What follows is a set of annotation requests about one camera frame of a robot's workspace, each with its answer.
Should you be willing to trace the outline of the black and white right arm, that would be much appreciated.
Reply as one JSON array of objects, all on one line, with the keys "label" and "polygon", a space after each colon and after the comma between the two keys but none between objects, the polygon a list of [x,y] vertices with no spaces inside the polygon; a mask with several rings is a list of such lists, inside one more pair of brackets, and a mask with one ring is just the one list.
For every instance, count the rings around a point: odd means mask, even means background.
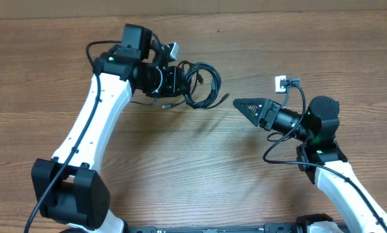
[{"label": "black and white right arm", "polygon": [[233,105],[253,125],[301,141],[294,164],[327,195],[350,232],[387,232],[387,213],[356,178],[335,139],[337,101],[317,96],[302,114],[267,98],[237,98]]}]

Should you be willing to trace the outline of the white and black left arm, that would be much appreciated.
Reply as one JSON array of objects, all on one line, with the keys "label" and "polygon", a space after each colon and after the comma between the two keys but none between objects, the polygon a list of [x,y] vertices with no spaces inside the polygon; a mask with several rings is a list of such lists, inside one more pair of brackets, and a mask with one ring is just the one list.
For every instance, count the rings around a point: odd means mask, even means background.
[{"label": "white and black left arm", "polygon": [[111,195],[100,170],[115,124],[136,90],[158,99],[188,93],[175,66],[176,42],[161,43],[151,30],[127,24],[121,40],[91,58],[91,87],[66,139],[49,160],[35,161],[31,177],[34,214],[66,224],[73,232],[125,232],[110,209]]}]

